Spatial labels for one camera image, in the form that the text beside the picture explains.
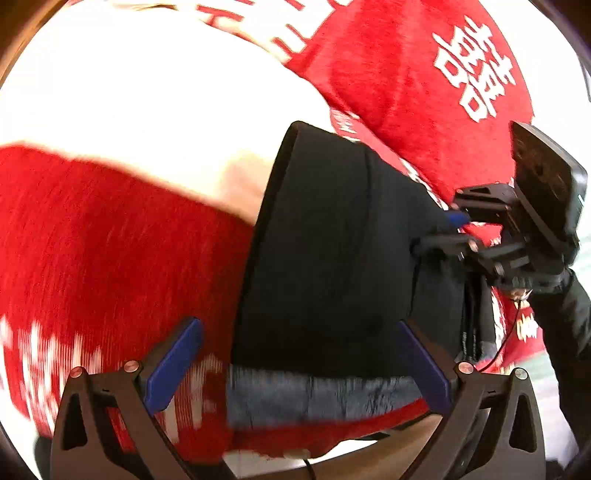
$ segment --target black cloth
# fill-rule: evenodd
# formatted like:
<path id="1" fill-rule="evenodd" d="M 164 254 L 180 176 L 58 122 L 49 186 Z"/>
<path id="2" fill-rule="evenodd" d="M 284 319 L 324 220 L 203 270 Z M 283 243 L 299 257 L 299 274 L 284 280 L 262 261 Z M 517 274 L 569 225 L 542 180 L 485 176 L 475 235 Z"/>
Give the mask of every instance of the black cloth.
<path id="1" fill-rule="evenodd" d="M 454 231 L 426 189 L 369 147 L 302 122 L 272 169 L 239 305 L 232 363 L 325 378 L 406 375 L 392 347 L 412 317 L 456 358 L 466 272 L 410 254 Z"/>
<path id="2" fill-rule="evenodd" d="M 572 273 L 561 293 L 533 295 L 530 305 L 556 373 L 560 409 L 581 447 L 591 439 L 591 301 Z"/>

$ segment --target gray fabric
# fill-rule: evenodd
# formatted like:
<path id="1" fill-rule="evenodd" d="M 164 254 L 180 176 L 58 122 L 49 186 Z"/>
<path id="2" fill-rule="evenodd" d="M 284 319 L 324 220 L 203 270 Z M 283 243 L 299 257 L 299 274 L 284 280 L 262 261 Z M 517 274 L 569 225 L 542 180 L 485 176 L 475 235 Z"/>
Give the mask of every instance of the gray fabric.
<path id="1" fill-rule="evenodd" d="M 228 423 L 235 429 L 361 420 L 420 397 L 410 377 L 337 380 L 232 365 L 226 382 Z"/>

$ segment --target metal screw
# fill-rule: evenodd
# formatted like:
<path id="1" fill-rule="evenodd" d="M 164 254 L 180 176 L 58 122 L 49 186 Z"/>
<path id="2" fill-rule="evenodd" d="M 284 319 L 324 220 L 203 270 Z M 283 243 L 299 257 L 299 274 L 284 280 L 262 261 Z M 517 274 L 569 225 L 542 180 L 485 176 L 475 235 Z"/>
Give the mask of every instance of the metal screw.
<path id="1" fill-rule="evenodd" d="M 74 367 L 72 370 L 70 370 L 70 376 L 72 378 L 78 378 L 83 373 L 84 373 L 84 368 L 82 368 L 82 367 Z"/>
<path id="2" fill-rule="evenodd" d="M 129 374 L 136 372 L 138 370 L 138 368 L 139 368 L 139 362 L 137 360 L 130 360 L 129 362 L 127 362 L 123 366 L 123 370 L 125 370 Z"/>
<path id="3" fill-rule="evenodd" d="M 474 372 L 474 366 L 468 362 L 462 362 L 457 366 L 457 369 L 463 374 L 470 375 Z"/>
<path id="4" fill-rule="evenodd" d="M 522 368 L 515 369 L 515 376 L 520 380 L 527 380 L 527 372 Z"/>

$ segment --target blue gripper pad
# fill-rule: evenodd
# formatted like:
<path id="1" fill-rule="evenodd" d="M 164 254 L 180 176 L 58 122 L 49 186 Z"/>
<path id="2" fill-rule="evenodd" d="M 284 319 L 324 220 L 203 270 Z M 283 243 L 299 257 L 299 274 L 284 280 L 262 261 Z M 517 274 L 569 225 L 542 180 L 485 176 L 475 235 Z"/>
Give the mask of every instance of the blue gripper pad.
<path id="1" fill-rule="evenodd" d="M 179 384 L 195 360 L 202 342 L 201 321 L 192 318 L 146 380 L 144 404 L 150 415 L 168 407 Z"/>
<path id="2" fill-rule="evenodd" d="M 400 358 L 407 364 L 421 395 L 432 412 L 450 413 L 453 400 L 449 380 L 406 322 L 400 321 L 397 326 Z"/>
<path id="3" fill-rule="evenodd" d="M 461 210 L 448 210 L 445 214 L 454 228 L 462 228 L 470 223 L 470 215 Z"/>

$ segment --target sleeve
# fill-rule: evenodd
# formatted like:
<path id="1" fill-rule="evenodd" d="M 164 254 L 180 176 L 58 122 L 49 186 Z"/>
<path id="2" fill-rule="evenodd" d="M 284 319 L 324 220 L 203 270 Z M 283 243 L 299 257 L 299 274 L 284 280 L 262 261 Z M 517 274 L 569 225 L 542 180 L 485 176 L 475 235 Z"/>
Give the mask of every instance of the sleeve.
<path id="1" fill-rule="evenodd" d="M 582 446 L 591 438 L 591 301 L 571 273 L 561 293 L 530 303 L 558 379 L 560 409 Z"/>

